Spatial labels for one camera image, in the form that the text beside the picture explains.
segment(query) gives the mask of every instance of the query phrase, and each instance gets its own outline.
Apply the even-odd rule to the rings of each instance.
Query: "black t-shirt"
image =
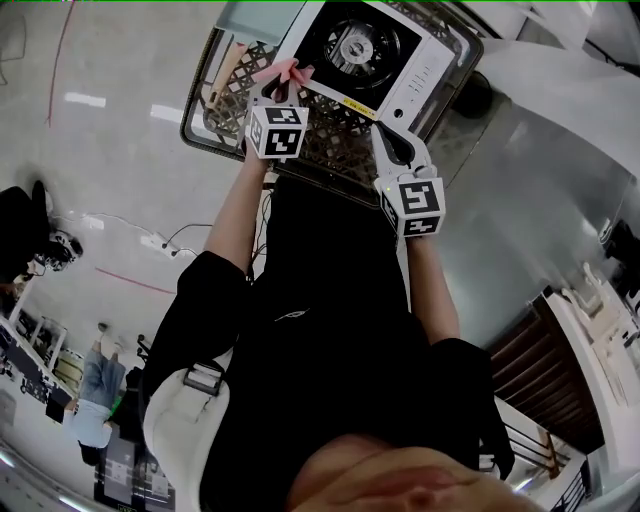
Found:
[[[286,282],[269,272],[249,287],[210,252],[179,280],[143,397],[175,370],[234,347],[203,510],[284,510],[306,460],[344,434],[434,448],[472,469],[482,438],[509,466],[487,353],[457,339],[430,346],[406,302],[385,301],[375,279],[335,293],[306,289],[303,276]]]

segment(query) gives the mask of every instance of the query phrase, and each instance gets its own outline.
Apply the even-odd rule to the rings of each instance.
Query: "metal tray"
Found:
[[[482,56],[482,43],[455,14],[440,4],[394,2],[390,5],[456,54],[411,127],[428,141],[442,114]],[[202,100],[202,88],[208,91],[230,44],[230,34],[213,29],[189,91],[180,136],[192,147],[242,160],[236,135],[246,115],[249,89],[254,84],[251,76],[269,66],[278,49],[260,42],[253,43],[232,74],[216,108],[207,109]],[[375,164],[369,137],[371,120],[304,88],[300,91],[300,104],[309,107],[309,128],[300,157],[284,164],[277,162],[274,171],[377,208],[378,195],[373,187]]]

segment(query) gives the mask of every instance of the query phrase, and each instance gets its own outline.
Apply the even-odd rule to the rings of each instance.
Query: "white bag strap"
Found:
[[[196,363],[160,385],[144,416],[147,447],[175,488],[176,503],[186,501],[192,511],[201,510],[200,482],[229,398],[224,368]]]

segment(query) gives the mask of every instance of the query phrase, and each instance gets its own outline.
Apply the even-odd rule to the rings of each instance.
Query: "jeans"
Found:
[[[78,398],[111,409],[120,391],[125,368],[91,350],[84,360],[84,375]]]

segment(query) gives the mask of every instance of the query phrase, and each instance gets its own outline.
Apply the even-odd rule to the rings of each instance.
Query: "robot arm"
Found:
[[[442,178],[420,138],[382,122],[371,127],[380,207],[399,237],[432,235],[445,216]]]

